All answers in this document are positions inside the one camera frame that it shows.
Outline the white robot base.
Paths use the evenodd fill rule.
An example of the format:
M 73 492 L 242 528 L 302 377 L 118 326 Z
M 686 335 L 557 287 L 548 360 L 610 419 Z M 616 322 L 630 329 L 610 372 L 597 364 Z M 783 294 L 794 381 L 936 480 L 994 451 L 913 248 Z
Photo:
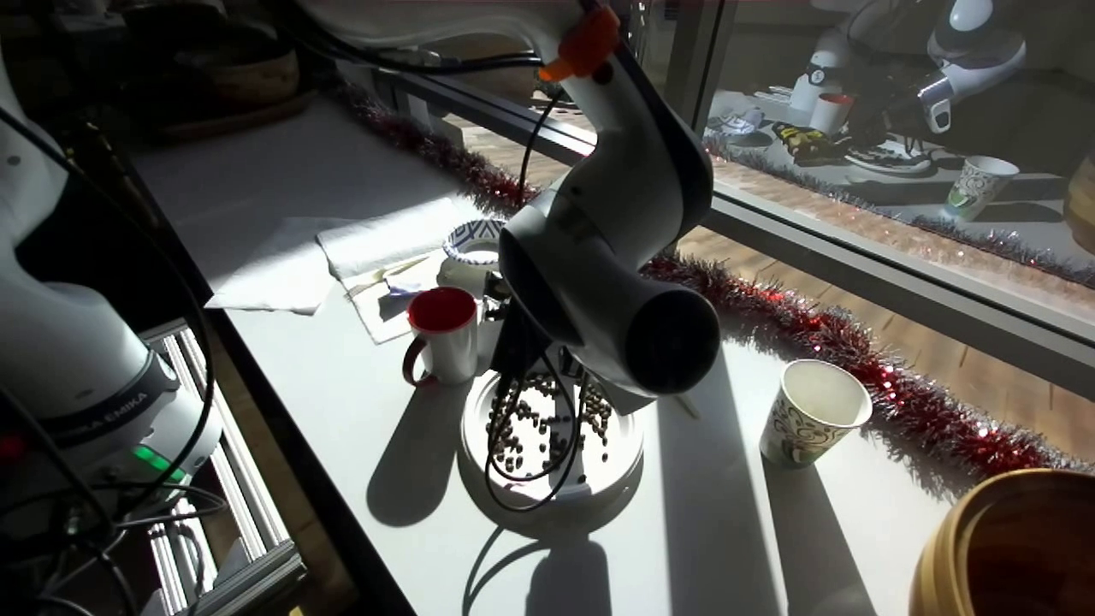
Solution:
M 40 419 L 85 480 L 192 480 L 222 424 L 178 382 L 92 287 L 30 276 L 19 245 L 55 212 L 68 170 L 55 164 L 0 67 L 0 389 Z

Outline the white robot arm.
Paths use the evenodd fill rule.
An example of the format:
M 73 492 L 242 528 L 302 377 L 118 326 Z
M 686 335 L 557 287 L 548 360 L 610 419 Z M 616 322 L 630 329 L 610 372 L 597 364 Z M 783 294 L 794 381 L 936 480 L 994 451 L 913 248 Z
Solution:
M 717 307 L 640 272 L 712 210 L 712 164 L 619 41 L 605 0 L 290 0 L 343 56 L 509 33 L 597 125 L 597 146 L 499 237 L 499 269 L 539 349 L 636 392 L 695 385 L 719 352 Z

